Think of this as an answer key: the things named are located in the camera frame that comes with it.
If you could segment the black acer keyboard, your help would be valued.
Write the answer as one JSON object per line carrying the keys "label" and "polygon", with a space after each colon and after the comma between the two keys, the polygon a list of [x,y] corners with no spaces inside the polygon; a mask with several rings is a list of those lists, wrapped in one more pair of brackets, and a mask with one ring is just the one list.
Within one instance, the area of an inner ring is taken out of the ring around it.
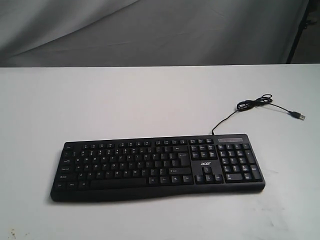
{"label": "black acer keyboard", "polygon": [[55,202],[115,202],[259,192],[266,182],[246,134],[66,142]]}

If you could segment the grey backdrop cloth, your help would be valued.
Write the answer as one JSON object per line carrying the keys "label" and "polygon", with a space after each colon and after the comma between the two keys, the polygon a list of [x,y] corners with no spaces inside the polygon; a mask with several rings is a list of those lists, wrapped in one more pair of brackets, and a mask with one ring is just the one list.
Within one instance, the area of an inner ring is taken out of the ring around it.
{"label": "grey backdrop cloth", "polygon": [[3,0],[2,67],[284,64],[308,0]]}

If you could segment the black stand pole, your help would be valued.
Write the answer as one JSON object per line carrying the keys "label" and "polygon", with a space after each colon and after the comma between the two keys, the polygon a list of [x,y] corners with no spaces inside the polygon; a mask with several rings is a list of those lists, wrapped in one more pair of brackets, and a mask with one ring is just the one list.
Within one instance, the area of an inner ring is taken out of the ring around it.
{"label": "black stand pole", "polygon": [[313,13],[318,10],[319,1],[318,0],[309,0],[307,3],[307,6],[305,8],[304,14],[302,16],[302,19],[298,25],[298,29],[294,38],[294,41],[292,43],[292,46],[290,48],[290,52],[288,54],[288,57],[286,59],[286,64],[291,64],[293,57],[295,55],[295,52],[297,50],[299,41],[301,39],[302,33],[304,30],[308,28],[308,26],[312,26],[317,24],[318,18],[313,16]]}

